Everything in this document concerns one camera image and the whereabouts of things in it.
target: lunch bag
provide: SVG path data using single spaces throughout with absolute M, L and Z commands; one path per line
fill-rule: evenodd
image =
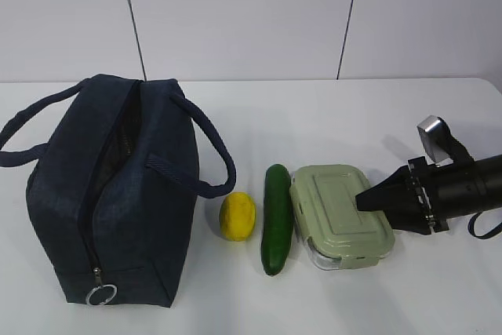
M 27 209 L 68 302 L 170 307 L 197 195 L 215 198 L 233 189 L 232 158 L 176 80 L 109 75 L 19 112 L 0 133 L 0 149 L 43 108 L 75 94 L 48 143 L 0 151 L 0 166 L 38 160 Z M 192 120 L 224 160 L 224 184 L 199 180 Z

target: green lid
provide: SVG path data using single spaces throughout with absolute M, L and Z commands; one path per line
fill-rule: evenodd
M 360 212 L 355 196 L 370 187 L 349 165 L 305 166 L 290 188 L 296 222 L 320 268 L 373 266 L 394 246 L 394 233 L 382 211 Z

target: green cucumber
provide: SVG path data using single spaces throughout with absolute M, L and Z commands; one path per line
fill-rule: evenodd
M 275 164 L 265 175 L 264 232 L 261 239 L 261 263 L 265 273 L 277 275 L 291 249 L 293 205 L 289 196 L 291 177 L 288 169 Z

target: yellow lemon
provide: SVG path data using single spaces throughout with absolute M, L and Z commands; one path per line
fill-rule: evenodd
M 253 233 L 255 219 L 256 206 L 245 192 L 232 192 L 221 205 L 221 233 L 231 241 L 247 239 Z

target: tabletop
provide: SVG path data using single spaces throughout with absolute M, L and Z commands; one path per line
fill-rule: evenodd
M 0 84 L 0 124 L 72 83 Z M 502 96 L 476 78 L 342 81 L 183 82 L 220 131 L 237 166 L 236 191 L 258 205 L 246 242 L 218 230 L 222 198 L 200 198 L 180 288 L 170 309 L 66 304 L 29 222 L 24 190 L 31 163 L 0 169 L 0 320 L 8 334 L 178 333 L 498 334 L 502 328 L 502 238 L 467 233 L 467 218 L 429 236 L 396 231 L 377 266 L 321 271 L 293 236 L 286 266 L 266 276 L 260 262 L 264 174 L 314 164 L 349 164 L 377 184 L 424 155 L 416 125 L 444 118 L 474 158 L 502 153 Z M 6 150 L 47 140 L 69 101 L 43 111 Z M 201 178 L 225 178 L 224 164 L 198 131 Z M 502 220 L 495 210 L 478 232 Z

